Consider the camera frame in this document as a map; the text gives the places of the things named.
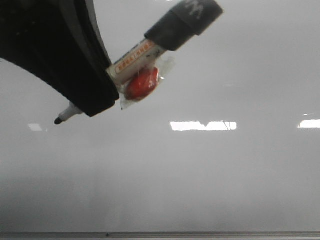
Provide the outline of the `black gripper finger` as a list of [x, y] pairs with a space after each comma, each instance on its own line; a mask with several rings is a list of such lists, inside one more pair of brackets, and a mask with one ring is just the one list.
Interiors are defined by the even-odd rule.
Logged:
[[38, 77], [89, 117], [119, 93], [92, 0], [3, 0], [0, 56]]

